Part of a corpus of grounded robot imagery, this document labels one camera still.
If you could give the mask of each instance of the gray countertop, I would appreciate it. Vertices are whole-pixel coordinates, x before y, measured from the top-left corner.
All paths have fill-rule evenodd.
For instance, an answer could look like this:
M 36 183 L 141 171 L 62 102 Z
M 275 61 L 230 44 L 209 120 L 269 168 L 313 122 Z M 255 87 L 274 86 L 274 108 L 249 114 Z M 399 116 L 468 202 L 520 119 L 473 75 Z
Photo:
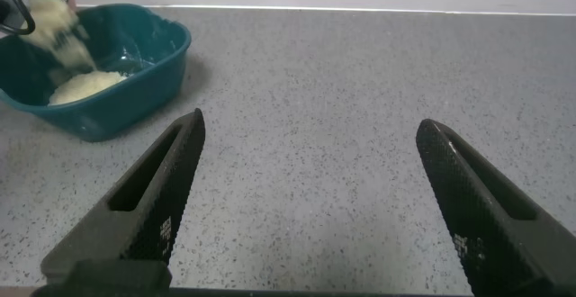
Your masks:
M 86 143 L 0 105 L 0 285 L 40 261 L 176 117 L 206 143 L 173 285 L 470 293 L 419 161 L 433 118 L 576 233 L 576 17 L 157 9 L 182 93 Z

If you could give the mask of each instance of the black plastic handle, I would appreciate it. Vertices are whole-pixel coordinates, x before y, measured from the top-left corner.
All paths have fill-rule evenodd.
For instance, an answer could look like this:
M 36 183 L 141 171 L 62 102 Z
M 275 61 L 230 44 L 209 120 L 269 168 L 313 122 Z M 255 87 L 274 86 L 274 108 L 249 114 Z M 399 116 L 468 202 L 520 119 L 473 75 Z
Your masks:
M 416 143 L 475 295 L 576 296 L 576 238 L 453 130 Z
M 18 27 L 14 27 L 14 26 L 8 26 L 5 23 L 0 23 L 0 32 L 5 32 L 8 34 L 16 34 L 16 35 L 31 34 L 32 32 L 34 32 L 36 30 L 36 23 L 34 22 L 32 15 L 28 11 L 28 8 L 24 4 L 23 0 L 12 0 L 12 2 L 13 2 L 13 6 L 15 6 L 16 9 L 18 9 L 20 14 L 22 15 L 22 17 L 26 21 L 26 28 L 23 29 L 23 28 L 18 28 Z M 5 11 L 6 10 L 8 11 L 7 13 L 2 15 L 2 19 L 5 19 L 8 16 L 10 16 L 10 10 L 12 9 L 11 5 L 6 4 L 6 6 L 3 7 L 2 9 Z

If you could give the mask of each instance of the dark object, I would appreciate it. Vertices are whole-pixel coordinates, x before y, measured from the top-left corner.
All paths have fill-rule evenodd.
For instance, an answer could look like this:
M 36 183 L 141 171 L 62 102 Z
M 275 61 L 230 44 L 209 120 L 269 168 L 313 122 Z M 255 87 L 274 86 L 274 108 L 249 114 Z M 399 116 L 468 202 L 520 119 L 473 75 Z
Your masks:
M 158 214 L 153 212 L 155 209 L 142 210 L 140 207 L 149 206 L 150 200 L 145 200 L 147 195 L 149 198 L 149 193 L 163 192 L 163 189 L 158 189 L 159 186 L 172 188 L 172 191 L 179 192 L 182 197 L 188 195 L 192 178 L 189 181 L 188 178 L 185 181 L 171 180 L 181 172 L 163 176 L 161 170 L 162 167 L 171 169 L 172 163 L 175 163 L 174 168 L 194 170 L 204 139 L 203 123 L 202 126 L 199 123 L 201 119 L 199 111 L 194 113 L 192 119 L 190 115 L 184 117 L 185 121 L 194 121 L 191 132 L 186 133 L 191 139 L 179 141 L 184 137 L 181 133 L 169 150 L 182 152 L 178 156 L 187 162 L 182 163 L 181 160 L 176 163 L 176 155 L 168 153 L 144 195 L 139 188 L 142 187 L 140 182 L 145 180 L 139 179 L 136 183 L 121 180 L 43 261 L 42 272 L 49 278 L 49 285 L 40 288 L 34 296 L 390 296 L 169 289 L 170 276 L 166 264 L 170 255 L 164 251 L 166 247 L 171 250 L 171 244 L 174 244 L 184 202 L 174 205 L 179 212 L 178 221 L 175 221 L 175 226 L 171 228 L 173 237 L 168 246 L 158 244 L 158 238 L 162 238 L 162 234 L 159 234 L 162 230 L 158 229 L 158 226 L 165 217 L 158 217 Z M 172 130 L 177 128 L 182 120 L 179 120 L 176 126 L 173 124 L 155 142 L 153 148 L 148 150 L 123 180 L 133 178 L 136 174 L 147 178 L 147 175 L 153 172 L 151 170 L 155 168 L 152 166 L 157 163 L 148 165 L 146 161 L 164 156 L 163 143 L 169 142 L 167 139 L 170 138 Z M 440 210 L 454 238 L 458 255 L 475 295 L 576 296 L 576 275 L 573 267 L 576 260 L 576 239 L 565 228 L 446 126 L 431 120 L 423 121 L 418 128 L 417 144 Z M 130 191 L 122 193 L 122 189 L 118 189 L 122 187 L 130 188 Z M 133 212 L 135 207 L 139 212 L 126 219 L 132 222 L 131 225 L 118 224 L 114 225 L 118 230 L 101 231 L 103 227 L 112 225 L 111 218 L 105 216 L 107 213 Z M 134 227 L 138 217 L 140 223 L 144 224 L 143 227 Z M 130 235 L 134 232 L 151 235 Z M 92 242 L 92 239 L 98 239 L 95 233 L 116 236 L 110 237 L 111 242 L 104 243 L 103 247 L 97 247 Z M 82 259 L 93 261 L 76 263 L 76 267 L 72 267 L 76 261 Z
M 9 36 L 0 40 L 0 99 L 82 140 L 108 140 L 177 95 L 190 33 L 134 4 L 102 5 L 78 16 L 98 68 L 131 76 L 85 99 L 47 106 L 72 76 L 49 53 Z
M 82 260 L 168 264 L 205 137 L 196 110 L 158 138 L 96 206 L 44 258 L 49 284 Z
M 23 0 L 0 0 L 0 32 L 28 35 L 34 32 L 36 23 Z
M 453 130 L 424 120 L 418 151 L 472 291 L 576 296 L 576 238 Z

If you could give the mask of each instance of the plastic bowl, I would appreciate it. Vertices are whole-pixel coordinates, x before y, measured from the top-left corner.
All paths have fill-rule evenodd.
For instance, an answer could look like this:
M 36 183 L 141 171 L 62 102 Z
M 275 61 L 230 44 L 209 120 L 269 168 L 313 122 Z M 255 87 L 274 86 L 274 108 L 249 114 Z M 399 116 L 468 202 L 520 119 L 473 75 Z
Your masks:
M 98 6 L 78 16 L 98 68 L 131 76 L 85 99 L 47 106 L 56 88 L 54 71 L 61 65 L 42 49 L 9 36 L 0 40 L 0 98 L 82 140 L 108 140 L 176 96 L 190 33 L 134 4 Z

